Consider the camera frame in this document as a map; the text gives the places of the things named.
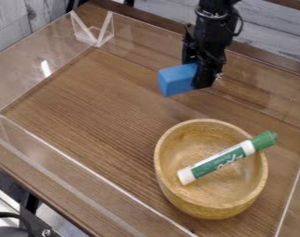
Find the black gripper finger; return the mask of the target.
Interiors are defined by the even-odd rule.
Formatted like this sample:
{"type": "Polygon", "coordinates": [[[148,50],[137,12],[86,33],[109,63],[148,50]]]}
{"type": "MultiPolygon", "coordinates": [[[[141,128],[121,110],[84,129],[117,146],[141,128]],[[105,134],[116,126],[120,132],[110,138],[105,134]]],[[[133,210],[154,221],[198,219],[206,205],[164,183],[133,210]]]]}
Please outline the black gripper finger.
{"type": "Polygon", "coordinates": [[[194,63],[197,70],[194,72],[192,86],[194,89],[209,88],[224,73],[225,63],[204,60],[196,60],[194,63]]]}
{"type": "Polygon", "coordinates": [[[198,53],[200,51],[196,45],[185,44],[182,47],[182,63],[197,63],[200,61],[198,53]]]}

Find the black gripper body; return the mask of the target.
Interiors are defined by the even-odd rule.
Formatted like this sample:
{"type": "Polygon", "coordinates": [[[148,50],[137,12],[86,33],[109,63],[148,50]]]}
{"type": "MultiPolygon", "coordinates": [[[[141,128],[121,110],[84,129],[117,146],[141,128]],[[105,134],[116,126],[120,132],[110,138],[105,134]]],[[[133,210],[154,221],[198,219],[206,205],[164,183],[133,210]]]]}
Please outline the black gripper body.
{"type": "Polygon", "coordinates": [[[194,13],[196,24],[186,25],[184,45],[198,47],[200,60],[225,63],[225,48],[241,34],[244,26],[241,14],[236,8],[227,9],[223,14],[196,8],[194,13]]]}

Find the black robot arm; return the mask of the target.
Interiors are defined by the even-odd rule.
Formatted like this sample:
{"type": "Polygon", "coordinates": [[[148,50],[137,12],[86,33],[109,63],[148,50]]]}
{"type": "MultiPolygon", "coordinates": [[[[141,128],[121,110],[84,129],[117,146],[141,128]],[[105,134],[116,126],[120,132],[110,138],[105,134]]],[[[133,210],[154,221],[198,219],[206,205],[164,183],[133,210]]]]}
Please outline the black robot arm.
{"type": "Polygon", "coordinates": [[[244,21],[235,5],[241,0],[200,0],[194,9],[196,24],[186,25],[182,63],[197,65],[192,79],[194,89],[208,88],[223,75],[225,49],[241,34],[244,21]]]}

